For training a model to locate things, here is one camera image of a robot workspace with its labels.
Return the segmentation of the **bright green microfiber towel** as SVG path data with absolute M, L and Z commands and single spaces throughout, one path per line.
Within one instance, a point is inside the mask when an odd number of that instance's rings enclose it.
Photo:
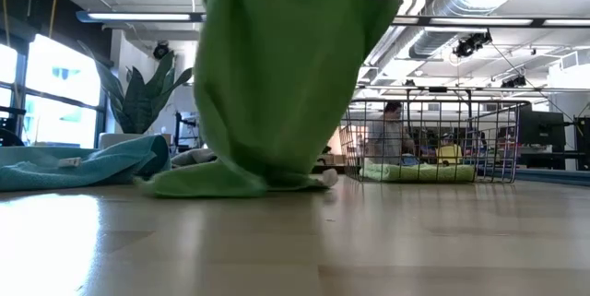
M 360 66 L 403 0 L 202 0 L 194 67 L 203 138 L 217 159 L 139 182 L 159 197 L 323 190 L 313 166 L 352 98 Z

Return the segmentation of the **light green microfiber towel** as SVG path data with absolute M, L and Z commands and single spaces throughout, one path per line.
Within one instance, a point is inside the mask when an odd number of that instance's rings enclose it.
M 360 175 L 374 181 L 390 183 L 470 183 L 476 170 L 472 165 L 430 165 L 400 166 L 391 164 L 366 164 Z

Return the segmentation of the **teal microfiber towel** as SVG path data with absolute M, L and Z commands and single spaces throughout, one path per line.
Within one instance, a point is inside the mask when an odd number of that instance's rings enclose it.
M 0 192 L 129 184 L 170 169 L 163 136 L 141 136 L 106 149 L 0 147 Z

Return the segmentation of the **grey microfiber towel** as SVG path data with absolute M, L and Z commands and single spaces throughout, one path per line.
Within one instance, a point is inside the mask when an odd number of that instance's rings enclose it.
M 171 164 L 175 168 L 208 163 L 217 159 L 215 153 L 209 148 L 192 148 L 179 153 L 171 158 Z

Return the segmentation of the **overhead light bar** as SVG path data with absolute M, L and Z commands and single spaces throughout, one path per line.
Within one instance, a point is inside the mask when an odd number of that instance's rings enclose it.
M 77 11 L 76 16 L 80 22 L 84 23 L 202 23 L 207 20 L 207 15 L 203 12 L 130 13 Z M 590 18 L 433 17 L 404 15 L 394 17 L 391 24 L 393 26 L 404 27 L 590 29 Z

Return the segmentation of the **black track light cluster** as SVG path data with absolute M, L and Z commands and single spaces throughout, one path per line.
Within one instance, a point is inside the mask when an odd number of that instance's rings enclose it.
M 453 54 L 458 58 L 466 58 L 490 42 L 492 42 L 492 37 L 488 30 L 472 33 L 458 41 L 458 44 L 453 48 Z
M 523 75 L 506 78 L 501 83 L 501 87 L 504 89 L 521 88 L 527 84 L 526 78 Z

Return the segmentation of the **potted snake plant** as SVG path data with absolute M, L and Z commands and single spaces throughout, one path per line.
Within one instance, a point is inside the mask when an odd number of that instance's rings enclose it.
M 171 94 L 193 76 L 193 68 L 189 67 L 177 77 L 175 54 L 167 52 L 159 60 L 154 75 L 148 81 L 137 68 L 128 69 L 127 87 L 124 90 L 120 79 L 95 58 L 89 47 L 82 41 L 78 41 L 78 44 L 95 63 L 101 88 L 110 101 L 114 119 L 125 134 L 144 135 L 167 106 Z

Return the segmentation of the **black computer monitor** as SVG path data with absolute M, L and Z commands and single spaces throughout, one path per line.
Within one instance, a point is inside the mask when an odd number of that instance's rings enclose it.
M 177 148 L 200 148 L 201 136 L 197 113 L 176 112 L 174 120 L 173 145 Z
M 577 170 L 590 172 L 590 117 L 578 117 L 575 119 L 576 150 L 579 153 Z
M 551 146 L 562 152 L 566 146 L 565 122 L 560 112 L 521 111 L 518 120 L 518 140 L 524 145 Z

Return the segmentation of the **person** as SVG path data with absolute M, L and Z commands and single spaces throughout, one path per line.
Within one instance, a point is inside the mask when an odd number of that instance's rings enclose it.
M 401 121 L 402 104 L 389 101 L 383 113 L 369 122 L 367 158 L 375 164 L 398 164 L 404 154 L 415 153 L 415 143 Z

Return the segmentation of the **large window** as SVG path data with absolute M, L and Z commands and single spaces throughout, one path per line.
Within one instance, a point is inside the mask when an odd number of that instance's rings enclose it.
M 0 118 L 26 146 L 94 148 L 104 103 L 94 62 L 40 34 L 0 43 Z

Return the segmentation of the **black aluminium table frame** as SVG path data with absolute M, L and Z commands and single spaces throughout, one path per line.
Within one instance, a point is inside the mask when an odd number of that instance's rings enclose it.
M 511 183 L 516 180 L 547 184 L 566 184 L 590 187 L 590 172 L 543 170 L 543 169 L 515 169 L 502 170 L 491 167 L 478 167 L 478 175 L 492 182 Z

